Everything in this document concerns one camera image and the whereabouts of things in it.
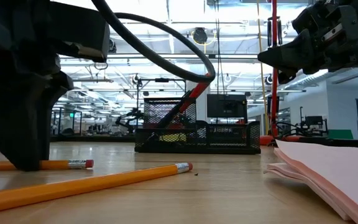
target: pencil eraser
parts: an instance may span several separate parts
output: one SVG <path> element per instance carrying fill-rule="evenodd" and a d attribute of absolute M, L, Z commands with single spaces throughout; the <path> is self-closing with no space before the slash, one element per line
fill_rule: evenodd
<path fill-rule="evenodd" d="M 87 159 L 85 161 L 85 168 L 92 168 L 93 164 L 94 164 L 93 159 Z"/>

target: table surface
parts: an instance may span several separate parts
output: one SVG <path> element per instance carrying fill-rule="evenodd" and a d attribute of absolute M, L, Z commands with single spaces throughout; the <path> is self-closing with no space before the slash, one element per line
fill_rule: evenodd
<path fill-rule="evenodd" d="M 0 190 L 176 162 L 192 162 L 194 170 L 5 210 L 0 224 L 346 223 L 308 186 L 263 174 L 268 163 L 278 162 L 272 148 L 263 147 L 261 155 L 139 154 L 133 143 L 54 142 L 50 159 L 94 159 L 95 165 L 0 172 Z"/>

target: black wire mesh basket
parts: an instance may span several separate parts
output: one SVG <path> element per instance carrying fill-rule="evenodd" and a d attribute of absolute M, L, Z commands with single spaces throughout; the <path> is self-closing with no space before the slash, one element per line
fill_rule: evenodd
<path fill-rule="evenodd" d="M 184 129 L 196 122 L 196 99 L 195 98 L 145 98 L 144 99 L 144 122 L 143 128 L 155 128 L 176 105 L 185 100 L 190 105 L 182 113 L 173 116 L 168 129 Z"/>
<path fill-rule="evenodd" d="M 137 129 L 136 152 L 260 154 L 260 123 L 208 124 L 197 121 L 194 128 Z"/>

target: rope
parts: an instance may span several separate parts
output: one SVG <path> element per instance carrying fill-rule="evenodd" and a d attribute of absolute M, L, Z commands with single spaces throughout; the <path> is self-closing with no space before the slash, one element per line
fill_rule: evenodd
<path fill-rule="evenodd" d="M 259 0 L 257 0 L 257 10 L 258 10 L 258 29 L 259 29 L 259 52 L 262 52 L 262 35 L 260 33 L 260 14 L 259 14 Z M 269 117 L 267 116 L 267 104 L 266 104 L 266 94 L 265 94 L 265 82 L 264 82 L 264 67 L 263 63 L 260 63 L 260 81 L 262 82 L 262 95 L 264 97 L 264 107 L 265 107 L 265 134 L 267 135 L 269 130 Z"/>

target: stack of paper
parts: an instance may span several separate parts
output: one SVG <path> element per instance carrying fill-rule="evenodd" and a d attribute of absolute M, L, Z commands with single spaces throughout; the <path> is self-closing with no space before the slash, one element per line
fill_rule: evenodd
<path fill-rule="evenodd" d="M 266 172 L 309 185 L 344 220 L 358 223 L 358 148 L 277 141 L 285 163 Z"/>

